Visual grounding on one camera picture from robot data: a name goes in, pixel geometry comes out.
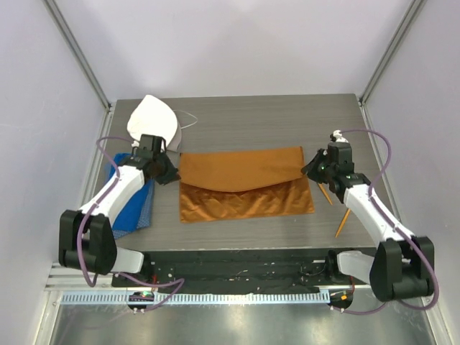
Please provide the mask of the orange satin napkin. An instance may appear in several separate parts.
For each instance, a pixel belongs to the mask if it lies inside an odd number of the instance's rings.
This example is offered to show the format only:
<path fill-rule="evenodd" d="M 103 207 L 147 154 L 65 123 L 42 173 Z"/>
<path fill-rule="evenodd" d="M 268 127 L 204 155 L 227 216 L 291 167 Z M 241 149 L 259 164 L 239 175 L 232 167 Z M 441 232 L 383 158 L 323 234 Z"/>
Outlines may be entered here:
<path fill-rule="evenodd" d="M 180 156 L 184 224 L 314 213 L 302 147 Z"/>

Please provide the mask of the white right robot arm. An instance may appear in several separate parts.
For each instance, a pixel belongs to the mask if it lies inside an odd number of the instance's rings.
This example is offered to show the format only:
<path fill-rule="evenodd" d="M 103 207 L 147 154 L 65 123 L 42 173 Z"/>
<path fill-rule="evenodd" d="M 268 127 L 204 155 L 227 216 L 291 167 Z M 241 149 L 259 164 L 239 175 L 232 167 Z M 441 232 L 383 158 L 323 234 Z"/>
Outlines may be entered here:
<path fill-rule="evenodd" d="M 355 277 L 369 284 L 381 302 L 438 297 L 433 242 L 404 227 L 379 199 L 367 176 L 355 172 L 347 141 L 330 142 L 319 149 L 302 173 L 327 184 L 361 221 L 377 248 L 373 257 L 359 251 L 338 254 L 324 267 L 328 281 L 339 284 Z"/>

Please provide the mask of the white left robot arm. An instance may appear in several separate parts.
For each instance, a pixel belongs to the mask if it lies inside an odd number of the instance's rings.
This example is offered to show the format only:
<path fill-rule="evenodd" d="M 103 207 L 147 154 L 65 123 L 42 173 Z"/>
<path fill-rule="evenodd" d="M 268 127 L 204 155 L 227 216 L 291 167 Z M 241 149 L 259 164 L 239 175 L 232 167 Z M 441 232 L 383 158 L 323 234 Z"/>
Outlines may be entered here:
<path fill-rule="evenodd" d="M 100 191 L 78 210 L 66 210 L 60 216 L 58 261 L 60 265 L 80 270 L 86 283 L 93 287 L 100 275 L 128 274 L 139 287 L 152 281 L 153 269 L 145 264 L 142 252 L 123 249 L 115 242 L 112 226 L 132 197 L 153 180 L 167 185 L 180 179 L 178 169 L 167 155 L 166 139 L 143 134 L 137 147 L 116 163 L 102 147 L 114 174 Z"/>

